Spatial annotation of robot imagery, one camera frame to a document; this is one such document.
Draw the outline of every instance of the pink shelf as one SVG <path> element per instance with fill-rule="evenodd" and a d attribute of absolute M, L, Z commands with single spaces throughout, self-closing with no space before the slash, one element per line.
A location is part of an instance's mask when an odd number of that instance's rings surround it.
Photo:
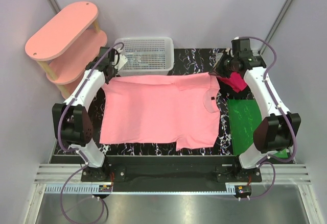
<path fill-rule="evenodd" d="M 50 63 L 50 68 L 58 76 L 52 80 L 57 85 L 66 85 L 75 81 L 85 70 L 85 66 L 99 54 L 101 46 L 107 43 L 103 31 L 96 33 L 93 29 L 85 30 L 81 36 L 59 57 Z"/>
<path fill-rule="evenodd" d="M 59 57 L 97 17 L 98 8 L 91 2 L 66 6 L 27 41 L 27 55 L 36 61 Z"/>
<path fill-rule="evenodd" d="M 77 77 L 77 79 L 69 84 L 66 84 L 65 87 L 68 90 L 68 92 L 70 94 L 72 94 L 74 92 L 74 90 L 76 89 L 76 87 L 78 86 L 78 84 L 81 82 L 83 78 L 83 74 L 81 74 L 79 77 Z M 61 93 L 62 97 L 67 99 L 68 97 L 66 97 L 63 93 Z"/>

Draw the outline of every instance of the pink long-sleeve shirt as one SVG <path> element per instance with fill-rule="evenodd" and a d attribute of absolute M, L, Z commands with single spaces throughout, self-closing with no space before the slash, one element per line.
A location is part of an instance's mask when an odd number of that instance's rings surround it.
<path fill-rule="evenodd" d="M 219 84 L 208 73 L 118 77 L 102 88 L 102 144 L 176 142 L 176 150 L 215 144 Z"/>

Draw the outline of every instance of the wooden leg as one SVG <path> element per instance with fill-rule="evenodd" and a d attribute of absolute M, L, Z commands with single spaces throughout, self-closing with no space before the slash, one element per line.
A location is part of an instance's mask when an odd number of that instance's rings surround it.
<path fill-rule="evenodd" d="M 93 24 L 93 27 L 94 27 L 95 31 L 96 31 L 97 33 L 99 33 L 99 32 L 101 31 L 101 29 L 100 29 L 100 26 L 99 26 L 98 20 L 95 19 L 95 21 L 94 21 L 92 24 Z"/>
<path fill-rule="evenodd" d="M 64 85 L 56 85 L 56 86 L 61 91 L 63 98 L 67 99 L 68 97 L 70 97 L 71 94 L 69 93 L 69 91 L 66 89 Z"/>
<path fill-rule="evenodd" d="M 37 63 L 43 68 L 43 70 L 50 76 L 52 80 L 58 79 L 57 75 L 55 74 L 55 72 L 53 72 L 47 62 L 37 61 Z"/>

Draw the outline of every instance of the floor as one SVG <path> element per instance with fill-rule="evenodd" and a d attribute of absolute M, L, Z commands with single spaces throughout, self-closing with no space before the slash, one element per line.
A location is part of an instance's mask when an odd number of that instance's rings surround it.
<path fill-rule="evenodd" d="M 200 72 L 208 72 L 216 61 L 216 55 L 224 49 L 175 49 L 174 68 L 168 75 L 187 75 Z M 199 148 L 195 150 L 182 149 L 176 151 L 176 143 L 156 144 L 156 143 L 125 143 L 116 145 L 100 145 L 101 123 L 104 112 L 105 95 L 103 90 L 99 90 L 89 108 L 89 115 L 94 126 L 94 140 L 100 150 L 106 155 L 232 155 L 232 141 L 229 127 L 228 99 L 253 99 L 249 89 L 233 94 L 229 86 L 220 82 L 220 92 L 216 98 L 220 109 L 220 124 L 218 137 L 213 147 Z M 53 159 L 56 162 L 65 163 L 63 155 L 73 155 L 74 153 L 65 153 L 56 145 Z"/>
<path fill-rule="evenodd" d="M 255 195 L 264 190 L 264 186 L 253 186 Z M 76 206 L 86 197 L 84 194 L 63 196 L 68 216 L 78 223 L 94 221 L 102 209 L 95 200 Z M 268 196 L 241 202 L 227 195 L 111 195 L 104 200 L 108 215 L 105 210 L 99 223 L 309 223 L 299 190 L 293 185 L 275 185 Z M 36 223 L 68 223 L 60 211 L 59 194 L 44 195 Z"/>

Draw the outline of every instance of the pink oval tabletop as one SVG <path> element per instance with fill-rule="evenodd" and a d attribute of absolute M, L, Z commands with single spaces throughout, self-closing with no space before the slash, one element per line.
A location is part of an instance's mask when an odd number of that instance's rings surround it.
<path fill-rule="evenodd" d="M 36 61 L 60 56 L 98 17 L 91 2 L 75 2 L 63 8 L 26 43 L 25 52 Z"/>

